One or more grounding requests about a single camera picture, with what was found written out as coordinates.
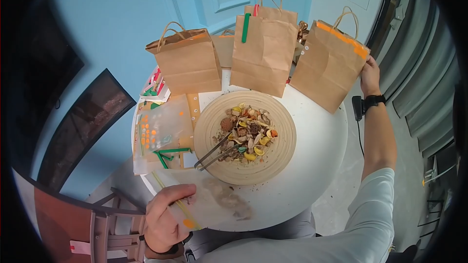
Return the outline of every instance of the gray pants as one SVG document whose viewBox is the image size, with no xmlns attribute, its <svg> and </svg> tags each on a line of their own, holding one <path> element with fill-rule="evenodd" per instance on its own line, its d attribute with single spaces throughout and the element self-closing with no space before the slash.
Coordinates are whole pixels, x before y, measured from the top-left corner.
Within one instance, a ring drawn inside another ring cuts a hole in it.
<svg viewBox="0 0 468 263">
<path fill-rule="evenodd" d="M 294 216 L 290 220 L 268 228 L 251 232 L 223 232 L 204 228 L 193 232 L 188 242 L 195 259 L 215 249 L 241 239 L 266 238 L 273 240 L 287 240 L 315 237 L 315 220 L 311 208 Z"/>
</svg>

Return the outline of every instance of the black cable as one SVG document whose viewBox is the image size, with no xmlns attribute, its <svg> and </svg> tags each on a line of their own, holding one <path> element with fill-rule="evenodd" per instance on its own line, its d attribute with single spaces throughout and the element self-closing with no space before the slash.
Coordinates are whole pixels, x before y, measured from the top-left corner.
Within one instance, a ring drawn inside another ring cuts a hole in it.
<svg viewBox="0 0 468 263">
<path fill-rule="evenodd" d="M 364 157 L 364 150 L 362 149 L 362 143 L 361 143 L 361 130 L 359 129 L 359 121 L 356 121 L 356 122 L 358 124 L 359 145 L 361 146 L 362 156 Z"/>
</svg>

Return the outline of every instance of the pine cone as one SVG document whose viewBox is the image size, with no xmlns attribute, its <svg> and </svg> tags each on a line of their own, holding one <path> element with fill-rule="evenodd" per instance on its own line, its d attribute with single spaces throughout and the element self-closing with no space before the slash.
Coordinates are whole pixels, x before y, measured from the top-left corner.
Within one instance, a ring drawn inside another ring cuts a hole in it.
<svg viewBox="0 0 468 263">
<path fill-rule="evenodd" d="M 239 128 L 237 129 L 237 135 L 239 137 L 243 137 L 245 135 L 247 135 L 247 128 Z"/>
</svg>

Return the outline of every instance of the orange dot sticker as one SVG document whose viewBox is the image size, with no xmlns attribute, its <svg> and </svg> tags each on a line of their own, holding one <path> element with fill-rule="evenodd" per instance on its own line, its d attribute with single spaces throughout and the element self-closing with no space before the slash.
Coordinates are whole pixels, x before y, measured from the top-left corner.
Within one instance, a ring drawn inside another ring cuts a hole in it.
<svg viewBox="0 0 468 263">
<path fill-rule="evenodd" d="M 195 227 L 195 223 L 193 221 L 191 221 L 190 219 L 184 219 L 182 221 L 182 223 L 188 228 L 194 228 Z"/>
</svg>

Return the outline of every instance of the person's hand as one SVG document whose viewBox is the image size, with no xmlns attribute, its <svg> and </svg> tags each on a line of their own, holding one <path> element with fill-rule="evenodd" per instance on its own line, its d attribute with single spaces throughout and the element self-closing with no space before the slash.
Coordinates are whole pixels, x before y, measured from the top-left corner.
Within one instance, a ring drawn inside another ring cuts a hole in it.
<svg viewBox="0 0 468 263">
<path fill-rule="evenodd" d="M 366 63 L 361 72 L 361 90 L 364 93 L 364 98 L 370 95 L 381 95 L 379 88 L 380 69 L 374 58 L 367 56 Z"/>
<path fill-rule="evenodd" d="M 169 251 L 171 247 L 189 236 L 179 228 L 167 206 L 184 197 L 195 194 L 195 184 L 165 187 L 146 206 L 145 241 L 157 253 Z"/>
</svg>

